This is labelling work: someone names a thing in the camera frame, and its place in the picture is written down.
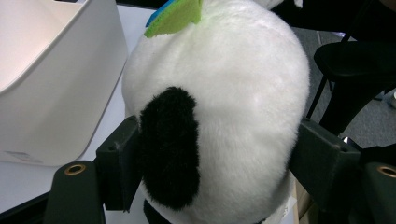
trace stuffed panda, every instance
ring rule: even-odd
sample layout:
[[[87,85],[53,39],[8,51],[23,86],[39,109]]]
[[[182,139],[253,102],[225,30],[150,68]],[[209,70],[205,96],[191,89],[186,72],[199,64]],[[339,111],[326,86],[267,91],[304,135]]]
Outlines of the stuffed panda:
[[[175,0],[150,19],[122,81],[149,223],[279,223],[309,86],[279,2]]]

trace black chair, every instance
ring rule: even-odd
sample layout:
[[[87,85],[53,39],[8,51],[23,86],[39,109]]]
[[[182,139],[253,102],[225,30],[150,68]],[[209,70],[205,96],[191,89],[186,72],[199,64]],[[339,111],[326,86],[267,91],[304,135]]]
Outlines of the black chair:
[[[323,78],[306,116],[311,118],[326,81],[335,82],[319,123],[335,135],[375,96],[396,84],[396,43],[332,43],[320,47],[314,59]]]

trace chair leg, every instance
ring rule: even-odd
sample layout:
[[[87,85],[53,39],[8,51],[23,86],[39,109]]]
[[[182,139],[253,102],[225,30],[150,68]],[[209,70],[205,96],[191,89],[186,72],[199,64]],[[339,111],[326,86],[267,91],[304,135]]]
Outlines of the chair leg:
[[[390,85],[392,83],[336,83],[320,126],[339,135],[359,111]]]
[[[308,113],[306,114],[306,117],[310,119],[312,117],[312,114],[314,113],[315,107],[317,107],[320,95],[323,92],[324,86],[326,85],[327,78],[323,76],[322,80],[320,81],[317,94],[315,95],[314,101],[312,102],[312,105],[309,107]]]

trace black fabric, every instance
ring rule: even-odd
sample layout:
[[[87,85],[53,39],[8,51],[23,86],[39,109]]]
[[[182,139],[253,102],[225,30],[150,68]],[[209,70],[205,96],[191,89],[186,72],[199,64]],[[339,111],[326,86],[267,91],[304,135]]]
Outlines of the black fabric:
[[[265,220],[266,220],[266,218],[263,219],[263,220],[261,220],[260,222],[258,222],[258,223],[256,223],[256,224],[262,224]]]
[[[285,0],[273,11],[294,27],[311,30],[346,32],[356,18],[364,0],[304,0],[297,8]],[[377,0],[370,6],[352,35],[362,41],[396,41],[396,12]]]
[[[157,9],[167,0],[116,0],[119,5]]]
[[[383,162],[396,166],[396,144],[387,147],[369,147],[361,151],[360,165],[369,162]]]
[[[152,199],[174,210],[192,203],[199,187],[198,123],[194,99],[169,88],[140,116],[139,167]]]
[[[168,220],[162,217],[147,200],[145,200],[143,204],[143,210],[149,224],[171,224]]]

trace gray floor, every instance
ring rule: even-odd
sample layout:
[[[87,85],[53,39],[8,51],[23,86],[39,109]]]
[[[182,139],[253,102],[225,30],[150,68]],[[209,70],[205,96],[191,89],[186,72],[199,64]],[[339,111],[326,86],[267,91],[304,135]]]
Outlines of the gray floor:
[[[320,45],[338,42],[341,40],[341,37],[329,32],[318,32],[296,28],[293,28],[293,30],[304,46],[311,67],[311,86],[310,95],[305,108],[306,114],[322,78],[322,74],[313,60],[315,50]],[[385,95],[382,101],[372,100],[352,120],[340,137],[348,136],[361,147],[384,147],[396,143],[396,109],[388,104],[389,97],[392,93],[394,93],[394,91]],[[327,103],[330,101],[330,97],[331,92],[327,84],[311,118],[312,120],[319,122],[327,107]]]

